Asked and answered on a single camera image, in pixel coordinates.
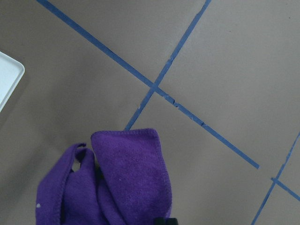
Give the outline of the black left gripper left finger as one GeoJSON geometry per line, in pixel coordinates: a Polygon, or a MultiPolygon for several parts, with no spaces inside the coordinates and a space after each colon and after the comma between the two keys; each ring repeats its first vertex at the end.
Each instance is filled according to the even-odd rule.
{"type": "Polygon", "coordinates": [[[154,225],[166,225],[166,219],[164,217],[158,217],[154,219],[154,225]]]}

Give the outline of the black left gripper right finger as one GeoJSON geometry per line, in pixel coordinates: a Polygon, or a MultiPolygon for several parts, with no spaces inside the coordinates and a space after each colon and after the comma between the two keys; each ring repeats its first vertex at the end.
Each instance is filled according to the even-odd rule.
{"type": "Polygon", "coordinates": [[[178,225],[177,218],[167,218],[166,225],[178,225]]]}

